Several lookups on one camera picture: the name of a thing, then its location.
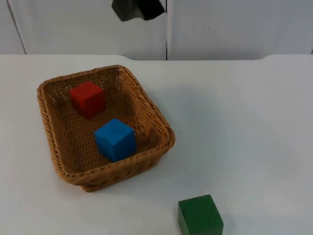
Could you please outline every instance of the white wall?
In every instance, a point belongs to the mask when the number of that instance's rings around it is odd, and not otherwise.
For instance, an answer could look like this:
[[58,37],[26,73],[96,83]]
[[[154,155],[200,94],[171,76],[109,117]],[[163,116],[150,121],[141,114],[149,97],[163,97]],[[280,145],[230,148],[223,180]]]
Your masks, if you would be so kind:
[[168,58],[309,54],[313,0],[168,0]]
[[0,0],[0,54],[24,54],[6,0]]
[[28,54],[166,58],[166,16],[121,22],[112,0],[10,0]]

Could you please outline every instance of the woven texture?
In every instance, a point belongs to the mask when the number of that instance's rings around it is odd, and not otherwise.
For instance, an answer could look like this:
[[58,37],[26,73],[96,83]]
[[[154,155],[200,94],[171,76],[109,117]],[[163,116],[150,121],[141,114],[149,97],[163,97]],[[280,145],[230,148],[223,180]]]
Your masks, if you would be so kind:
[[[85,119],[72,107],[69,90],[91,81],[104,89],[106,110]],[[175,135],[155,104],[120,65],[56,77],[37,89],[51,158],[64,181],[91,192],[133,177],[155,166],[175,143]],[[135,131],[137,151],[111,163],[97,150],[94,131],[117,118]]]

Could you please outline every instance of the white table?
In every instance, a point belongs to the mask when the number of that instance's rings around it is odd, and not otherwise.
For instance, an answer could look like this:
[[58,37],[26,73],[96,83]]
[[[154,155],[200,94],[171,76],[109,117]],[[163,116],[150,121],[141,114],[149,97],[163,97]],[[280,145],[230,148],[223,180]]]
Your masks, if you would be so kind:
[[[96,193],[52,166],[36,89],[58,75],[127,66],[176,133],[159,165]],[[178,201],[211,194],[224,235],[313,233],[313,56],[132,61],[0,56],[4,235],[179,235]]]

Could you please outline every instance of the cube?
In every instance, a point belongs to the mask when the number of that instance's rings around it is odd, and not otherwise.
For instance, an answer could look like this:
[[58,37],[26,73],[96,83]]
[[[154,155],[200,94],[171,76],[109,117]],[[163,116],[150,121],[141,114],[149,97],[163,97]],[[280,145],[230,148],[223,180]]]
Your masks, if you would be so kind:
[[85,118],[92,118],[105,110],[104,91],[92,82],[84,82],[70,91],[73,108]]
[[221,235],[224,227],[211,195],[180,201],[178,222],[183,235]]
[[123,160],[136,151],[134,130],[112,119],[94,132],[98,151],[111,162]]

